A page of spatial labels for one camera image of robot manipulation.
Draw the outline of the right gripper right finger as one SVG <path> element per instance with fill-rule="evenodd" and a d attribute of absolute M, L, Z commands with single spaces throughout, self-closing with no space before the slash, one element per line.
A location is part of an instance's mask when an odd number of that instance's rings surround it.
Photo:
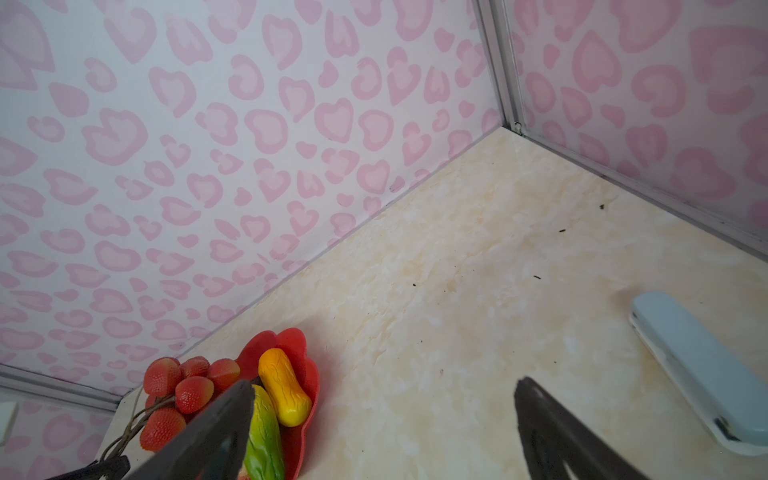
<path fill-rule="evenodd" d="M 534 379 L 517 382 L 518 433 L 532 479 L 643 479 Z"/>

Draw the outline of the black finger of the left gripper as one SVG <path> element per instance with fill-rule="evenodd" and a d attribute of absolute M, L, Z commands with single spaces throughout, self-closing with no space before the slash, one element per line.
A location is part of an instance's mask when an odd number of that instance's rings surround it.
<path fill-rule="evenodd" d="M 95 461 L 86 467 L 50 477 L 48 480 L 121 480 L 130 470 L 126 456 Z"/>

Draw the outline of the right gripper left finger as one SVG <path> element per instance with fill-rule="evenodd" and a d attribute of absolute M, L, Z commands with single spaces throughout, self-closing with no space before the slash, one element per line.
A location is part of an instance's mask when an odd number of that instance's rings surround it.
<path fill-rule="evenodd" d="M 236 479 L 245 457 L 255 399 L 240 380 L 129 479 Z"/>

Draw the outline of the green yellow fake cucumber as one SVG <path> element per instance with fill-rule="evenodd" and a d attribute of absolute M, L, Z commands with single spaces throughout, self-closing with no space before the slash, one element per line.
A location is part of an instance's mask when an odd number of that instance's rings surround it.
<path fill-rule="evenodd" d="M 253 415 L 243 465 L 253 480 L 284 480 L 280 424 L 273 401 L 260 385 L 253 385 Z"/>

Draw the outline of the red fake strawberry bunch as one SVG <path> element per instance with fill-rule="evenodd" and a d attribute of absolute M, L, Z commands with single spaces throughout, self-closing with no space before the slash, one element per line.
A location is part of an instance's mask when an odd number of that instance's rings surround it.
<path fill-rule="evenodd" d="M 233 359 L 209 362 L 202 356 L 184 362 L 172 357 L 153 361 L 146 369 L 137 396 L 145 401 L 136 408 L 120 435 L 98 457 L 100 461 L 123 455 L 133 439 L 141 449 L 157 453 L 198 416 L 221 393 L 241 377 Z"/>

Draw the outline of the yellow fake squash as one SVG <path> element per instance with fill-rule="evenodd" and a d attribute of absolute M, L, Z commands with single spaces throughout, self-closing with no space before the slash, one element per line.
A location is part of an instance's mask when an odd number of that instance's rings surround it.
<path fill-rule="evenodd" d="M 265 351 L 258 364 L 258 375 L 272 398 L 281 425 L 302 425 L 311 412 L 313 402 L 301 387 L 288 355 L 279 348 Z"/>

